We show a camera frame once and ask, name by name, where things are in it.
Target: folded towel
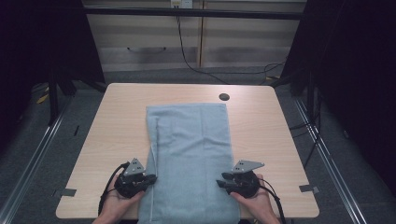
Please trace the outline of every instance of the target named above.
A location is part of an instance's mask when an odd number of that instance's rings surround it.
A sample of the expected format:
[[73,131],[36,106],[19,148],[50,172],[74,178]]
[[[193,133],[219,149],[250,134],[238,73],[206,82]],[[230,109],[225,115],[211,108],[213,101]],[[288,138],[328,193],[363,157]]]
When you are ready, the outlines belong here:
[[158,176],[139,208],[139,223],[238,223],[238,203],[216,180],[233,168],[224,104],[147,108],[147,175]]

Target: light wood tabletop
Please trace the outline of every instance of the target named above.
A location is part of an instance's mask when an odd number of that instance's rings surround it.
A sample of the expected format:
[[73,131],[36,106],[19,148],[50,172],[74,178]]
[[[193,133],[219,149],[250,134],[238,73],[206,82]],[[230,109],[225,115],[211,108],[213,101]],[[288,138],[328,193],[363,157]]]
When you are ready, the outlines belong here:
[[[227,93],[228,101],[219,95]],[[148,105],[224,103],[229,116],[234,163],[260,161],[255,170],[274,187],[285,217],[316,217],[318,205],[308,185],[304,168],[290,135],[275,91],[263,86],[195,84],[121,84],[108,86],[91,129],[79,154],[67,189],[74,197],[63,196],[59,218],[97,217],[100,196],[113,171],[122,163],[138,158],[146,166],[149,134]],[[278,215],[275,201],[274,211]],[[138,204],[124,218],[137,219]],[[241,217],[251,217],[241,206]]]

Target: hand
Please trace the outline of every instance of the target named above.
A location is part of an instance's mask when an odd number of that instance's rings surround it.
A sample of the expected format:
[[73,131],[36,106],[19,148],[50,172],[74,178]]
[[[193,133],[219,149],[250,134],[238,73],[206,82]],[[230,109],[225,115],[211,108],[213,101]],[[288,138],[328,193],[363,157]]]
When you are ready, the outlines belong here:
[[[265,186],[264,182],[260,180],[260,184]],[[256,196],[246,199],[236,192],[231,192],[230,195],[239,203],[244,205],[247,210],[257,218],[261,223],[278,224],[279,220],[276,218],[274,210],[271,206],[270,195],[265,189],[259,189]]]
[[105,203],[102,208],[102,212],[99,217],[92,224],[107,224],[116,223],[119,221],[128,211],[128,208],[140,201],[144,196],[145,192],[140,191],[131,199],[124,198],[121,196],[116,189],[114,189],[114,184],[116,183],[118,176],[114,176],[107,190],[111,190],[107,196]]

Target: towel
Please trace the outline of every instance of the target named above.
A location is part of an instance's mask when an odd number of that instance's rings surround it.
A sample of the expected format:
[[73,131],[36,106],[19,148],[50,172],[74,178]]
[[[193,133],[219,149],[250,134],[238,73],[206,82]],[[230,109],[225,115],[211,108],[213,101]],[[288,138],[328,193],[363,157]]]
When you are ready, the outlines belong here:
[[139,223],[238,223],[238,203],[216,180],[233,168],[225,104],[147,108],[146,173],[158,176],[139,207]]

